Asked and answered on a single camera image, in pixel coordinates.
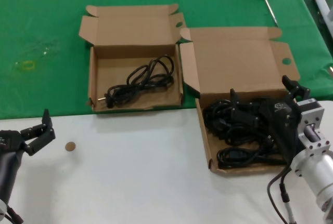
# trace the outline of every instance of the small brown circle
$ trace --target small brown circle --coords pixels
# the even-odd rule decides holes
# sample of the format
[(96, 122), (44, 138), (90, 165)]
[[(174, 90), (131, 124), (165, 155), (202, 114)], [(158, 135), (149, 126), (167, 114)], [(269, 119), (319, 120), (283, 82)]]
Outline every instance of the small brown circle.
[(75, 150), (76, 144), (75, 142), (68, 142), (65, 146), (65, 149), (69, 152)]

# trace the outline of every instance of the white table surface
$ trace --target white table surface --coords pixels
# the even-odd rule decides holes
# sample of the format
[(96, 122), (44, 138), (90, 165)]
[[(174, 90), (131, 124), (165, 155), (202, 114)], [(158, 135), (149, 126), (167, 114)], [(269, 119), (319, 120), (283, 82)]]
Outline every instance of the white table surface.
[[(322, 102), (333, 138), (333, 102)], [(40, 118), (3, 120), (21, 130)], [(56, 140), (24, 155), (10, 206), (25, 224), (281, 224), (266, 194), (274, 174), (222, 177), (206, 164), (195, 109), (53, 117)], [(65, 150), (69, 141), (73, 152)], [(298, 224), (323, 213), (302, 178), (286, 178)], [(279, 209), (278, 183), (272, 188)]]

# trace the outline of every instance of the green tablecloth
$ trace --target green tablecloth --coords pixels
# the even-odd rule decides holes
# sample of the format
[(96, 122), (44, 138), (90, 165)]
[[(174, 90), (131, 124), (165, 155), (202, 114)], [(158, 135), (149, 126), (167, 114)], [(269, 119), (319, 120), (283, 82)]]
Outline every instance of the green tablecloth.
[[(332, 58), (303, 0), (269, 0), (301, 73), (333, 98)], [(274, 26), (263, 0), (1, 0), (0, 118), (89, 114), (89, 50), (78, 37), (86, 5), (179, 3), (189, 27)], [(185, 95), (185, 108), (194, 106)]]

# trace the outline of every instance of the open cardboard box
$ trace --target open cardboard box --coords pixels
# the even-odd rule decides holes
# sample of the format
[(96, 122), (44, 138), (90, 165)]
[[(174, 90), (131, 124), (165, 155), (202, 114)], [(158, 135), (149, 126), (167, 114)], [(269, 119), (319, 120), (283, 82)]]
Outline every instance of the open cardboard box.
[(207, 132), (202, 110), (217, 100), (229, 99), (231, 88), (244, 101), (283, 97), (286, 90), (282, 76), (298, 80), (300, 75), (288, 44), (273, 41), (281, 35), (279, 28), (267, 27), (181, 29), (182, 38), (190, 41), (180, 44), (184, 82), (200, 93), (196, 105), (212, 172), (259, 173), (280, 168), (253, 164), (246, 168), (219, 169), (216, 154), (228, 145)]
[[(176, 42), (180, 28), (186, 27), (178, 5), (159, 6), (87, 6), (91, 16), (83, 16), (79, 36), (93, 44), (90, 54), (88, 97), (93, 111), (146, 110), (154, 107), (180, 106), (183, 98), (183, 77)], [(123, 107), (106, 107), (98, 101), (114, 85), (126, 84), (136, 68), (150, 60), (169, 55), (175, 63), (174, 84), (167, 90), (143, 92)], [(171, 64), (167, 59), (166, 66)], [(164, 73), (156, 65), (153, 75)]]

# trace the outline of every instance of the black power cord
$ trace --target black power cord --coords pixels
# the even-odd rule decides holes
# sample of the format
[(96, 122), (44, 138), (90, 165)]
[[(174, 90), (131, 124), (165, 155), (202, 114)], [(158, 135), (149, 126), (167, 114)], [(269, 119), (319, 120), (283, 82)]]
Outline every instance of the black power cord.
[(268, 194), (268, 198), (270, 198), (271, 204), (273, 206), (273, 208), (275, 209), (275, 212), (277, 213), (277, 215), (280, 217), (280, 219), (283, 221), (284, 224), (288, 224), (288, 222), (285, 220), (285, 218), (282, 216), (282, 214), (280, 213), (279, 209), (277, 208), (277, 206), (275, 205), (275, 202), (273, 200), (272, 194), (271, 194), (271, 186), (273, 183), (275, 183), (280, 177), (282, 177), (283, 175), (286, 175), (288, 173), (290, 164), (288, 164), (276, 177), (274, 177), (267, 185), (267, 194)]
[[(238, 107), (256, 116), (259, 115), (259, 102), (260, 99)], [(252, 163), (285, 165), (286, 162), (284, 160), (271, 157), (278, 154), (278, 151), (268, 134), (268, 128), (264, 124), (259, 127), (252, 127), (235, 121), (232, 119), (232, 110), (233, 107), (229, 100), (220, 100), (203, 111), (206, 128), (220, 140), (225, 140), (226, 144), (231, 146), (217, 153), (219, 168), (246, 167)], [(238, 147), (242, 144), (253, 142), (258, 144), (257, 149)]]
[(268, 194), (268, 198), (270, 198), (270, 201), (271, 201), (271, 204), (272, 206), (274, 207), (275, 209), (275, 212), (278, 214), (278, 216), (280, 217), (280, 219), (282, 220), (282, 222), (284, 224), (288, 224), (288, 222), (285, 220), (285, 218), (282, 216), (282, 214), (280, 213), (280, 211), (278, 210), (277, 206), (275, 205), (275, 202), (273, 200), (273, 197), (272, 197), (272, 194), (271, 194), (271, 186), (274, 182), (276, 182), (279, 178), (281, 178), (281, 182), (280, 182), (280, 191), (281, 191), (281, 198), (282, 198), (282, 201), (284, 203), (286, 202), (289, 202), (290, 199), (289, 199), (289, 195), (287, 193), (287, 190), (286, 190), (286, 187), (285, 187), (285, 177), (286, 175), (291, 171), (291, 168), (290, 168), (290, 165), (291, 165), (291, 162), (294, 158), (294, 155), (296, 154), (296, 150), (297, 150), (297, 140), (298, 140), (298, 137), (297, 135), (295, 134), (295, 137), (294, 137), (294, 140), (293, 140), (293, 152), (291, 154), (291, 157), (289, 158), (289, 162), (287, 164), (287, 166), (276, 176), (274, 177), (267, 185), (267, 194)]
[[(171, 63), (171, 69), (165, 65), (161, 59), (168, 59)], [(160, 64), (165, 73), (160, 73), (153, 75), (153, 71), (157, 64)], [(135, 69), (126, 80), (125, 85), (114, 85), (108, 89), (108, 92), (104, 94), (105, 98), (99, 99), (106, 101), (108, 108), (113, 108), (114, 106), (123, 106), (130, 101), (137, 98), (142, 91), (152, 90), (156, 88), (167, 89), (170, 85), (174, 83), (174, 78), (172, 76), (174, 72), (174, 62), (169, 55), (163, 55), (157, 59), (151, 60), (149, 64), (141, 65)]]

